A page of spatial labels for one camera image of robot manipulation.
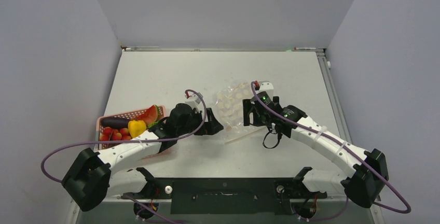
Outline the clear zip top bag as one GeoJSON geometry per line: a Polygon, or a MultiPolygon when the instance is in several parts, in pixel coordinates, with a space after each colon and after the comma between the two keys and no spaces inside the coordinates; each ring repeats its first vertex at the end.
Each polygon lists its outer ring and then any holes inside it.
{"type": "Polygon", "coordinates": [[[216,93],[214,112],[224,127],[221,136],[225,144],[236,142],[263,129],[244,126],[242,101],[252,96],[248,82],[233,84],[216,93]]]}

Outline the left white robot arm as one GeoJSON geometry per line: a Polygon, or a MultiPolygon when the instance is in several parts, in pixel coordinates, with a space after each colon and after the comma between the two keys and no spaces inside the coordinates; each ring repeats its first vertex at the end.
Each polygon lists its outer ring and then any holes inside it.
{"type": "Polygon", "coordinates": [[[156,121],[130,143],[81,151],[62,179],[62,186],[84,212],[113,195],[137,193],[149,198],[155,190],[155,178],[146,169],[134,168],[136,162],[169,149],[177,137],[190,133],[215,135],[223,128],[211,108],[197,111],[188,104],[177,104],[169,116],[156,121]]]}

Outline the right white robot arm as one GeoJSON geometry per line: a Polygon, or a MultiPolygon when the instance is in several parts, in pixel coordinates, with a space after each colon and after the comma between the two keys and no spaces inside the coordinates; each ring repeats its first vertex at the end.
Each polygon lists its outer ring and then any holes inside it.
{"type": "Polygon", "coordinates": [[[389,179],[385,155],[378,149],[367,151],[337,137],[317,124],[301,109],[284,108],[266,92],[243,103],[244,126],[266,126],[278,139],[287,137],[299,141],[334,163],[339,170],[303,169],[293,183],[300,197],[310,193],[345,194],[358,206],[369,208],[389,179]]]}

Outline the watermelon slice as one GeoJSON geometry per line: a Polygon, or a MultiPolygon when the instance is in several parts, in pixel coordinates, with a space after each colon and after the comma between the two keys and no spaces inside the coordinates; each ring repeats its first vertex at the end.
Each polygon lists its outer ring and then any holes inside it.
{"type": "Polygon", "coordinates": [[[158,121],[159,108],[157,105],[152,105],[144,113],[135,117],[135,120],[144,121],[147,126],[150,126],[158,121]]]}

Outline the yellow bell pepper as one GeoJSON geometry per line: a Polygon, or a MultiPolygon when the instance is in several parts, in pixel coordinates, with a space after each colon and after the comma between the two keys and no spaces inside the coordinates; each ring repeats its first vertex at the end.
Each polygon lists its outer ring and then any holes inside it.
{"type": "Polygon", "coordinates": [[[147,125],[143,120],[131,120],[128,122],[128,131],[132,138],[138,137],[147,130],[147,125]]]}

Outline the dark purple eggplant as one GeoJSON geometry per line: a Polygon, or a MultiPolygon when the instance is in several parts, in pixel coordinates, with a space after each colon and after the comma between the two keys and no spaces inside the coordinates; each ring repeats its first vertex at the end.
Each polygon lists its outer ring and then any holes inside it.
{"type": "Polygon", "coordinates": [[[130,120],[126,118],[120,117],[106,117],[100,120],[100,124],[103,127],[110,127],[112,129],[123,129],[128,128],[128,122],[130,120]]]}

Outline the aluminium table rail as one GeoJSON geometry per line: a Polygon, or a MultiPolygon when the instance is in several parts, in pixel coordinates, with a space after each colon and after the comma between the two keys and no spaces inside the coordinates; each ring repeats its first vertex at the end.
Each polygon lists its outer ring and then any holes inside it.
{"type": "Polygon", "coordinates": [[[348,126],[343,115],[342,107],[336,93],[335,86],[330,74],[330,63],[325,56],[324,49],[318,49],[316,52],[321,73],[323,75],[324,84],[332,107],[333,115],[336,121],[337,134],[344,141],[352,145],[352,140],[348,131],[348,126]]]}

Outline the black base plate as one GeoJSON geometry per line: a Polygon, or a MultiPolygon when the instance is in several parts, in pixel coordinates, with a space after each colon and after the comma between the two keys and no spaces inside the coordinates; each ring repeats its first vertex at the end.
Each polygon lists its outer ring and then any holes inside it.
{"type": "Polygon", "coordinates": [[[135,199],[170,200],[172,214],[290,214],[290,201],[327,198],[294,178],[156,178],[135,199]]]}

